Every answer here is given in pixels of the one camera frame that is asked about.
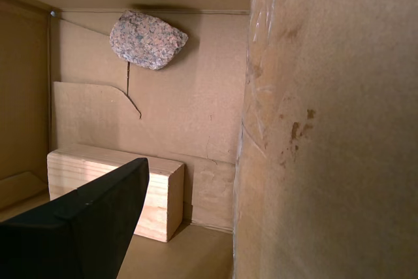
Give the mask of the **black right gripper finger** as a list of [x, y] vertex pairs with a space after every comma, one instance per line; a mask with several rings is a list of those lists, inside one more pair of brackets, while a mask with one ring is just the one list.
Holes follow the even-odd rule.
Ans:
[[116, 278], [149, 179], [148, 160], [137, 158], [1, 222], [1, 277]]

